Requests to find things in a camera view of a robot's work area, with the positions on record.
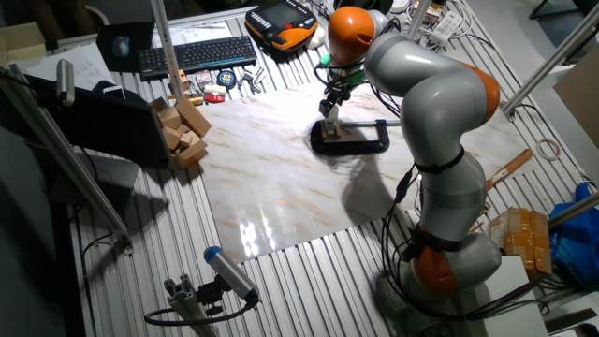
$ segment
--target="keyboard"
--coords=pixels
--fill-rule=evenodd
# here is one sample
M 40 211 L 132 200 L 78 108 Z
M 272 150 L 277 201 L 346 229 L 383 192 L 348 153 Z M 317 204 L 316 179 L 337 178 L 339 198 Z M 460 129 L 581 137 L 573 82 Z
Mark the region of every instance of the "keyboard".
M 177 66 L 183 71 L 246 66 L 256 62 L 250 37 L 226 37 L 175 46 Z M 139 74 L 142 81 L 168 76 L 162 48 L 138 51 Z

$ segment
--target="cardboard piece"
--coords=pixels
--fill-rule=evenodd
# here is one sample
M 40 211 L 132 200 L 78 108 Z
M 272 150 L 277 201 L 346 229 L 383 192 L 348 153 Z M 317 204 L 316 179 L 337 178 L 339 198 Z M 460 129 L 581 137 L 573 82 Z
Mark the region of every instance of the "cardboard piece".
M 189 132 L 189 127 L 187 127 L 187 125 L 181 124 L 177 128 L 177 132 L 179 133 L 179 136 L 182 136 L 184 133 Z
M 509 256 L 520 256 L 529 278 L 552 274 L 547 217 L 510 208 L 489 224 L 490 236 Z
M 191 135 L 195 135 L 195 133 L 188 132 L 181 136 L 181 138 L 179 139 L 179 143 L 181 144 L 181 146 L 183 146 L 184 148 L 188 148 L 191 145 L 191 140 L 192 140 Z
M 553 87 L 597 148 L 599 148 L 598 87 L 599 45 L 588 52 Z
M 35 22 L 0 28 L 0 41 L 0 66 L 46 56 L 46 39 Z
M 205 150 L 208 146 L 208 144 L 206 144 L 202 139 L 200 139 L 198 135 L 193 134 L 191 132 L 186 135 L 191 135 L 191 145 L 187 149 L 181 151 L 179 154 L 174 155 L 175 163 L 177 163 L 177 165 L 181 166 L 184 169 L 188 168 L 189 166 L 196 163 L 199 159 L 201 159 L 201 157 L 203 157 L 206 154 Z
M 206 118 L 199 112 L 199 110 L 189 101 L 187 98 L 182 98 L 177 103 L 177 111 L 183 117 L 183 123 L 187 125 L 191 130 L 196 132 L 200 137 L 204 138 L 208 130 L 212 127 Z
M 179 133 L 177 133 L 176 130 L 165 126 L 162 128 L 162 134 L 165 136 L 168 148 L 170 150 L 175 150 L 177 145 L 179 145 Z
M 175 108 L 166 108 L 158 112 L 158 119 L 162 126 L 170 127 L 173 130 L 177 130 L 181 126 L 181 116 Z

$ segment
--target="marble surface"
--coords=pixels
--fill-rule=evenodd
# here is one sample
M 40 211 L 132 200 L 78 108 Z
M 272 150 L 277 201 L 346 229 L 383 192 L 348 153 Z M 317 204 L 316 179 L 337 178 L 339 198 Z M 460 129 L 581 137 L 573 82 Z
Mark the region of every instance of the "marble surface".
M 383 154 L 314 154 L 308 135 L 321 119 L 323 88 L 310 84 L 200 109 L 212 124 L 204 138 L 208 154 L 199 162 L 202 178 L 223 249 L 236 262 L 383 217 L 412 166 L 400 127 L 388 129 L 391 145 Z M 395 118 L 368 85 L 352 93 L 340 116 L 343 121 Z M 351 132 L 354 138 L 375 138 L 373 128 Z M 500 111 L 461 143 L 487 177 L 525 149 Z M 533 168 L 529 163 L 515 174 Z M 413 209 L 415 198 L 413 185 L 401 208 Z

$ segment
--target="tape measure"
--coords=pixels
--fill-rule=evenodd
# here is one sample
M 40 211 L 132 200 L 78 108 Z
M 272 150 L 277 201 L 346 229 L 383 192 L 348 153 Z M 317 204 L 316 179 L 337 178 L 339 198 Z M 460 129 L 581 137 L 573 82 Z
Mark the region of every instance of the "tape measure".
M 284 0 L 274 6 L 248 11 L 245 25 L 267 45 L 281 51 L 294 51 L 308 42 L 318 20 L 310 9 L 293 0 Z
M 237 80 L 235 79 L 235 74 L 233 74 L 232 71 L 223 70 L 216 76 L 216 83 L 226 87 L 226 89 L 229 90 L 235 87 Z

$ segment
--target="paper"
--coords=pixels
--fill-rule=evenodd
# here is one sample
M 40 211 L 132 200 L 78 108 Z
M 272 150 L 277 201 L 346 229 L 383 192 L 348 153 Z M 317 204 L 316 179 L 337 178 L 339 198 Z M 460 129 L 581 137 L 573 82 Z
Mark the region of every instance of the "paper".
M 226 22 L 209 23 L 187 28 L 170 28 L 170 39 L 173 46 L 226 37 L 232 37 Z M 152 44 L 155 48 L 162 47 L 162 41 L 157 32 L 152 36 Z
M 41 60 L 39 65 L 27 68 L 25 73 L 41 79 L 56 81 L 56 65 L 63 59 L 73 64 L 75 86 L 78 88 L 93 90 L 100 81 L 114 83 L 95 43 L 46 57 Z

